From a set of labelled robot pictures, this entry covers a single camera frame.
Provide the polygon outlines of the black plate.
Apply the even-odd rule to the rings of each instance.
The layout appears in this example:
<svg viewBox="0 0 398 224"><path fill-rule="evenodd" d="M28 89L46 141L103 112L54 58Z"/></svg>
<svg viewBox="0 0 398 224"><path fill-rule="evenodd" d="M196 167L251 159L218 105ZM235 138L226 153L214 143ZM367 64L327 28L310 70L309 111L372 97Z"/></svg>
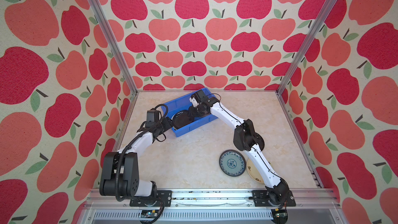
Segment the black plate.
<svg viewBox="0 0 398 224"><path fill-rule="evenodd" d="M182 110L176 113L172 118L173 128L175 130L181 129L195 121L189 110Z"/></svg>
<svg viewBox="0 0 398 224"><path fill-rule="evenodd" d="M255 138L257 140L257 144L260 147L260 150L263 151L263 149L265 147L265 143L264 143L263 137L259 133L255 133Z"/></svg>

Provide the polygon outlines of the blue patterned plate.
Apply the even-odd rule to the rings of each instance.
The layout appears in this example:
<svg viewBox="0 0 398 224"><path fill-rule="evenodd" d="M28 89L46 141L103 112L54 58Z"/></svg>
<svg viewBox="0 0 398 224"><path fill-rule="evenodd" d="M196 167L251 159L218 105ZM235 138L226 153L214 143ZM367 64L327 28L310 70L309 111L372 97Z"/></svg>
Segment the blue patterned plate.
<svg viewBox="0 0 398 224"><path fill-rule="evenodd" d="M223 173L231 177L238 177L246 171L246 160L236 150L226 150L219 157L219 166Z"/></svg>

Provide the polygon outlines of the cream yellow plate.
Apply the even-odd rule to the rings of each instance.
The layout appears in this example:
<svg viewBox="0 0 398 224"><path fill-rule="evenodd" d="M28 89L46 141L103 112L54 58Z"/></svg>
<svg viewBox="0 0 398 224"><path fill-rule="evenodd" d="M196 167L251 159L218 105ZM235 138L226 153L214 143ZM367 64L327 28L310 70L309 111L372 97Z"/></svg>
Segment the cream yellow plate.
<svg viewBox="0 0 398 224"><path fill-rule="evenodd" d="M255 167L254 163L248 159L246 162L246 170L248 171L249 176L255 180L257 183L264 184L263 178L260 175L259 171Z"/></svg>

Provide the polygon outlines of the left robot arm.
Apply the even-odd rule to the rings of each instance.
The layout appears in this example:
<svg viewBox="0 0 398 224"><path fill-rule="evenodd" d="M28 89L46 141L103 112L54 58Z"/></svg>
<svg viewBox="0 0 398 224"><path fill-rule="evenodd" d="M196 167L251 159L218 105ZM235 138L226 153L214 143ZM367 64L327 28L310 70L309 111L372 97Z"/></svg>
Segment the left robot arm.
<svg viewBox="0 0 398 224"><path fill-rule="evenodd" d="M169 108L159 104L147 111L136 135L123 148L105 155L99 183L102 196L113 196L121 202L127 199L144 198L155 201L157 186L154 181L140 179L138 159L154 141L173 127L167 116Z"/></svg>

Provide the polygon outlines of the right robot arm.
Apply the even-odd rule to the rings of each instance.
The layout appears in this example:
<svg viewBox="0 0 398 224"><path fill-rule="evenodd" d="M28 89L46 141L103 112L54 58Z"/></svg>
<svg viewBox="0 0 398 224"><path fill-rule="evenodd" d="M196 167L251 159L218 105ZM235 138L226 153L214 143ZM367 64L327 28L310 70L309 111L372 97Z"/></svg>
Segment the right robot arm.
<svg viewBox="0 0 398 224"><path fill-rule="evenodd" d="M228 110L219 99L199 90L190 96L192 106L189 111L194 116L204 117L212 114L234 130L233 144L243 151L254 163L260 173L268 192L268 202L272 206L282 206L289 199L290 188L287 182L279 176L265 158L262 149L265 143L260 134L255 131L250 119L242 119Z"/></svg>

